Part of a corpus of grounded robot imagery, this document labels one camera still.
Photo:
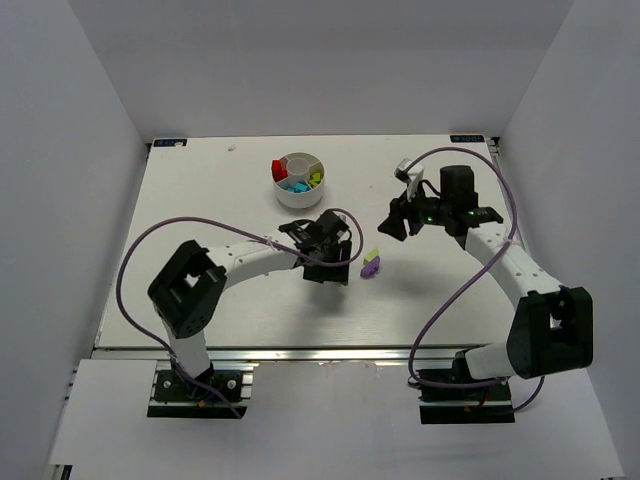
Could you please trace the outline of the light green half-round lego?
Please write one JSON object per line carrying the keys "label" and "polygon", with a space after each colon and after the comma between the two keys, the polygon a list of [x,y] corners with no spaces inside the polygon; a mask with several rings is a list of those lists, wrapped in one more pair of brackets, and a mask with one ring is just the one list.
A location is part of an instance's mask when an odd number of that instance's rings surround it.
{"label": "light green half-round lego", "polygon": [[374,248],[371,251],[369,251],[363,258],[363,264],[367,265],[370,262],[372,262],[376,257],[379,256],[379,249],[378,248]]}

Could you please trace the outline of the purple half-round lego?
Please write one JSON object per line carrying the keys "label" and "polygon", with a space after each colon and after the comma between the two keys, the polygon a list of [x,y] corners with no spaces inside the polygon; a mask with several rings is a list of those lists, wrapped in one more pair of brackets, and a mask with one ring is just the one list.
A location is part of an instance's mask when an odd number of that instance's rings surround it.
{"label": "purple half-round lego", "polygon": [[375,276],[380,270],[381,259],[379,256],[373,257],[368,261],[360,271],[360,277],[364,279]]}

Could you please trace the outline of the red lego brick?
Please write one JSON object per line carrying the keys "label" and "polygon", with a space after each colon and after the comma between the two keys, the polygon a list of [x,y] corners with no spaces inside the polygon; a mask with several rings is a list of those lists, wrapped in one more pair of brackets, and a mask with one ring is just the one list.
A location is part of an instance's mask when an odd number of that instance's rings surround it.
{"label": "red lego brick", "polygon": [[272,164],[271,164],[271,172],[272,172],[272,176],[273,173],[276,171],[284,171],[283,167],[282,167],[282,163],[280,160],[273,160]]}

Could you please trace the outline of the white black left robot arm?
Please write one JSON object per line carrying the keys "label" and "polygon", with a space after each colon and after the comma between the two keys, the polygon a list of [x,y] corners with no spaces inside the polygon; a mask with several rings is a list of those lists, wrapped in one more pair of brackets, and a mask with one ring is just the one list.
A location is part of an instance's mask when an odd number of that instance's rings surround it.
{"label": "white black left robot arm", "polygon": [[327,210],[313,221],[296,220],[268,235],[212,250],[195,240],[183,242],[148,288],[167,331],[174,371],[202,384],[211,382],[204,329],[230,288],[296,268],[303,269],[308,281],[346,284],[350,235],[345,220]]}

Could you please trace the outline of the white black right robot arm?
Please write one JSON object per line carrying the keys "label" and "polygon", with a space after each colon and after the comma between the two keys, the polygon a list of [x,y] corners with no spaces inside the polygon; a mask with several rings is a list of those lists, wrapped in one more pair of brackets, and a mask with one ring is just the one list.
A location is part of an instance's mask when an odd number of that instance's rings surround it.
{"label": "white black right robot arm", "polygon": [[507,296],[514,318],[503,342],[457,354],[453,385],[523,379],[583,369],[593,362],[593,299],[583,287],[567,287],[513,243],[503,217],[479,204],[473,170],[440,171],[440,192],[424,190],[423,168],[402,162],[394,172],[406,190],[390,203],[378,230],[399,241],[424,226],[441,226],[480,262]]}

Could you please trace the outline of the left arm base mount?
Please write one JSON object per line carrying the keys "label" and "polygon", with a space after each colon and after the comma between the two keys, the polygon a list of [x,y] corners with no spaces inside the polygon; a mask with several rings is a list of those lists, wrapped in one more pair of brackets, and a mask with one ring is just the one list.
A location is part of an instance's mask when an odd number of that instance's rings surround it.
{"label": "left arm base mount", "polygon": [[246,414],[253,374],[247,367],[222,368],[197,378],[207,388],[185,381],[169,366],[157,367],[147,417],[156,419],[240,420]]}

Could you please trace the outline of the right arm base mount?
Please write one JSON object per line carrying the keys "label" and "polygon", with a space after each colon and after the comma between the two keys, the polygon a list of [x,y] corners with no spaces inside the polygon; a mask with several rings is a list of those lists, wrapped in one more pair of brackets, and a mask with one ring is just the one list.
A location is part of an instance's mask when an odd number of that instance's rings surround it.
{"label": "right arm base mount", "polygon": [[420,422],[423,425],[515,422],[511,391],[506,383],[465,390],[420,385],[419,390]]}

